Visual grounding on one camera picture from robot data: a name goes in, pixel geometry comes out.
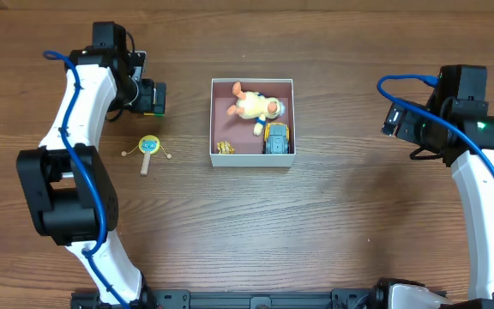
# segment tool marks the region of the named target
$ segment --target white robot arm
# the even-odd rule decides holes
[[[494,150],[484,149],[494,165]],[[471,300],[493,299],[494,294],[494,180],[481,159],[469,151],[451,166],[461,194],[470,251]]]
[[[389,99],[391,96],[380,88],[387,78],[426,81],[424,76],[384,77],[377,87]],[[471,301],[451,305],[451,308],[494,308],[494,178],[482,158],[473,153],[473,149],[453,131],[456,128],[465,134],[477,148],[483,150],[484,156],[494,166],[494,117],[487,116],[486,78],[485,67],[444,66],[426,106],[404,100],[397,104],[398,100],[391,97],[394,104],[383,125],[384,134],[419,145],[419,149],[410,155],[412,160],[443,159],[443,163],[451,167],[461,194],[467,227],[470,252],[468,297]],[[453,129],[446,129],[444,124],[438,123],[442,120],[452,124]],[[419,156],[422,150],[434,154]],[[450,304],[445,298],[436,299],[435,295],[420,292],[428,290],[416,284],[400,282],[390,285],[386,289],[386,300],[380,301],[394,309],[408,308],[414,300],[420,308],[428,309]]]
[[[97,187],[107,221],[105,241],[90,258],[84,251],[95,247],[99,221],[93,196],[70,159],[60,130],[77,86],[68,65],[67,87],[57,117],[39,148],[19,153],[17,170],[34,226],[80,259],[99,289],[99,301],[108,306],[124,302],[153,308],[155,302],[142,273],[129,261],[117,236],[117,195],[97,152],[107,112],[165,112],[165,84],[154,86],[152,80],[142,79],[147,54],[127,51],[126,35],[124,28],[113,22],[95,22],[93,44],[69,56],[81,90],[65,128],[67,140]],[[52,189],[51,182],[62,178],[74,178],[76,188]]]

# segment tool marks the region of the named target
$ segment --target stuffed toy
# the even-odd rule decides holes
[[[266,119],[274,119],[285,115],[285,105],[276,98],[266,98],[258,92],[241,91],[241,83],[233,84],[232,93],[238,97],[236,105],[228,108],[228,115],[237,114],[243,119],[256,118],[253,133],[260,136],[266,125]]]

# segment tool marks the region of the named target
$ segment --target wooden table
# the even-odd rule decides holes
[[[80,263],[39,237],[16,176],[63,97],[63,66],[41,57],[90,43],[114,20],[148,52],[147,76],[167,83],[165,118],[125,113],[99,151],[120,202],[118,231],[152,288],[326,291],[394,276],[467,297],[469,259],[459,195],[439,161],[380,134],[387,74],[488,67],[494,115],[494,14],[362,12],[0,11],[0,308],[67,308],[93,288]],[[290,170],[212,168],[210,81],[292,78],[298,155]],[[386,85],[425,102],[419,82]],[[158,154],[141,178],[146,134]]]

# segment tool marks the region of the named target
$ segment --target white box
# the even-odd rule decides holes
[[[255,119],[228,116],[226,110],[236,103],[232,85],[241,82],[244,91],[280,99],[286,114],[268,122],[281,122],[289,127],[289,154],[262,154],[263,134],[255,136]],[[209,156],[213,167],[291,167],[297,154],[292,79],[215,78],[211,82],[211,123]],[[217,142],[228,141],[235,154],[219,154]]]

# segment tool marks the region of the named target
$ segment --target blue toy car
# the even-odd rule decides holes
[[[289,127],[286,124],[266,124],[262,153],[267,155],[283,155],[289,153]]]

